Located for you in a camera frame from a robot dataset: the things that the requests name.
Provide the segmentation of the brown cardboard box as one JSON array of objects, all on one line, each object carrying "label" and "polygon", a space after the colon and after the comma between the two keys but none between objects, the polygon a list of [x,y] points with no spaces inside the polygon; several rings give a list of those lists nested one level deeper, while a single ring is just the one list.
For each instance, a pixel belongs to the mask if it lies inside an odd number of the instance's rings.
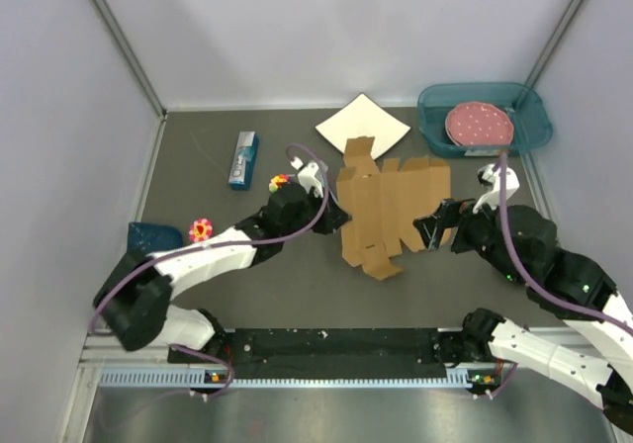
[{"label": "brown cardboard box", "polygon": [[342,258],[382,281],[402,272],[392,259],[404,247],[427,248],[413,222],[451,197],[451,170],[447,161],[429,156],[377,164],[373,144],[369,136],[346,142],[336,194],[339,207],[351,216],[341,227]]}]

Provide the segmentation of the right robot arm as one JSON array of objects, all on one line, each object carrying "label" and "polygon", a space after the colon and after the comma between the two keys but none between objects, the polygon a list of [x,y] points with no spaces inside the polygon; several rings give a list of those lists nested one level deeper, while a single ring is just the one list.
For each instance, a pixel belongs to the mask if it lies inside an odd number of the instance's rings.
[{"label": "right robot arm", "polygon": [[455,229],[452,252],[476,252],[600,355],[549,342],[486,309],[464,318],[464,354],[527,367],[587,399],[621,431],[632,431],[632,311],[595,261],[562,248],[556,225],[528,206],[477,210],[472,200],[448,199],[412,225],[429,250],[446,229]]}]

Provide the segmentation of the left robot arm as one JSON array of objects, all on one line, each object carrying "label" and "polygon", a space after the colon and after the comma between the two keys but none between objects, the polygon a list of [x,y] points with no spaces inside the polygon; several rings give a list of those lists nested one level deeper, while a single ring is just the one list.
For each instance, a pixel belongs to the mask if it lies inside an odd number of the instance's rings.
[{"label": "left robot arm", "polygon": [[208,240],[167,252],[127,252],[93,307],[127,351],[160,343],[214,360],[226,345],[219,321],[206,310],[179,308],[173,299],[224,273],[269,260],[306,231],[331,234],[350,219],[332,197],[291,182],[255,214]]}]

